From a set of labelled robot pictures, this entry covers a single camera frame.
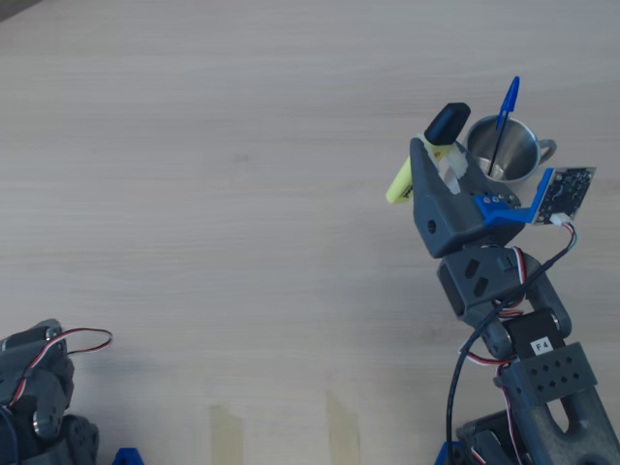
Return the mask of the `grey gripper with camera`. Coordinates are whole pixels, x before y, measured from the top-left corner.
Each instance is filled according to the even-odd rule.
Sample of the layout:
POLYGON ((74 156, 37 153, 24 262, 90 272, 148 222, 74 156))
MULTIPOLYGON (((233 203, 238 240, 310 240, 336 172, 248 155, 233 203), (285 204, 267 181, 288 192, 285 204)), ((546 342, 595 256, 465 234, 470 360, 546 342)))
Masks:
POLYGON ((463 145, 439 145, 438 153, 437 167, 423 140, 411 139, 414 222, 433 258, 483 244, 505 246, 523 231, 523 223, 489 218, 512 212, 501 199, 470 195, 482 190, 485 177, 463 145))

